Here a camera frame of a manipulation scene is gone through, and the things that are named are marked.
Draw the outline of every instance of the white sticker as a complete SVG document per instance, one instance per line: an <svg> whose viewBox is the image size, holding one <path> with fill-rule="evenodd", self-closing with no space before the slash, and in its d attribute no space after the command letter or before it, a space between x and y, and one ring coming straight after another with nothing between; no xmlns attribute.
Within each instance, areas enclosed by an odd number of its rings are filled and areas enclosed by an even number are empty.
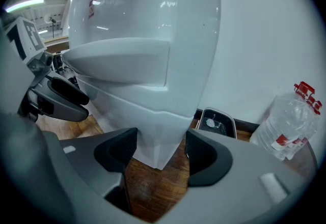
<svg viewBox="0 0 326 224"><path fill-rule="evenodd" d="M76 151L76 148L74 146L67 146L67 147L63 148L63 151L67 154L67 153Z"/></svg>

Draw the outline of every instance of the white plastic container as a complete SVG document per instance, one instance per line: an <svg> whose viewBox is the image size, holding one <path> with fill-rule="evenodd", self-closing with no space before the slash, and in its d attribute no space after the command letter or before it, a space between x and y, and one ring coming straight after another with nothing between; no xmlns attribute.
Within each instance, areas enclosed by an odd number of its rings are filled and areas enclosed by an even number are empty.
<svg viewBox="0 0 326 224"><path fill-rule="evenodd" d="M295 92L275 98L267 119L250 139L280 160L292 159L318 128L321 103L312 96L315 90L304 82L294 86Z"/></svg>
<svg viewBox="0 0 326 224"><path fill-rule="evenodd" d="M104 132L138 129L137 160L162 170L182 141L220 16L221 0L72 0L63 60Z"/></svg>

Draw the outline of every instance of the black rubber pad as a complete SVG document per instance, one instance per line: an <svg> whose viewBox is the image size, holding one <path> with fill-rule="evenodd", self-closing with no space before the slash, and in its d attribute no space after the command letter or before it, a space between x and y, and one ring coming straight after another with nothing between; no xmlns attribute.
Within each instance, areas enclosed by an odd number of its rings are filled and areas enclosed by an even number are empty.
<svg viewBox="0 0 326 224"><path fill-rule="evenodd" d="M186 133L186 153L189 157L189 187L210 186L221 180L230 170L233 159L229 149L216 140L204 136L205 131L189 129Z"/></svg>
<svg viewBox="0 0 326 224"><path fill-rule="evenodd" d="M90 101L81 90L61 78L53 77L50 85L53 90L72 103L86 105Z"/></svg>
<svg viewBox="0 0 326 224"><path fill-rule="evenodd" d="M96 161L108 172L124 174L137 148L137 132L137 128L131 128L99 144L94 150Z"/></svg>

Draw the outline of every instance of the robotic arm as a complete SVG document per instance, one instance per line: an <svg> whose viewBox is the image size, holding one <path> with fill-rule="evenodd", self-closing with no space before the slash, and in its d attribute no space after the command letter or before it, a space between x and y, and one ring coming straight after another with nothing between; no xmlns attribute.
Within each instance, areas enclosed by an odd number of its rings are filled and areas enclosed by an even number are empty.
<svg viewBox="0 0 326 224"><path fill-rule="evenodd" d="M8 75L2 89L5 110L37 120L38 114L68 121L82 121L89 98L63 76L51 71L52 54L29 20L19 17L6 30L9 43L2 51L2 73Z"/></svg>

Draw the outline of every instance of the red label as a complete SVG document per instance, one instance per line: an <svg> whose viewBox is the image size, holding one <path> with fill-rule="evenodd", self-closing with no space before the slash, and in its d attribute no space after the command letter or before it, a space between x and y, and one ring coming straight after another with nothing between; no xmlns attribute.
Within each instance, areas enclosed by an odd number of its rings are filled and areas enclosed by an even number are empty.
<svg viewBox="0 0 326 224"><path fill-rule="evenodd" d="M303 138L302 139L302 143L305 145L306 143L308 142L308 139L307 138Z"/></svg>
<svg viewBox="0 0 326 224"><path fill-rule="evenodd" d="M294 140L293 143L296 145L296 144L298 144L300 141L301 141L301 140L298 138L298 139Z"/></svg>
<svg viewBox="0 0 326 224"><path fill-rule="evenodd" d="M90 5L89 5L89 11L90 11L90 14L88 16L88 18L91 18L94 16L94 3L93 1L96 1L96 0L91 0L90 1Z"/></svg>
<svg viewBox="0 0 326 224"><path fill-rule="evenodd" d="M280 135L280 137L277 138L276 142L281 145L281 146L286 146L287 142L288 142L288 138L286 138L284 135Z"/></svg>

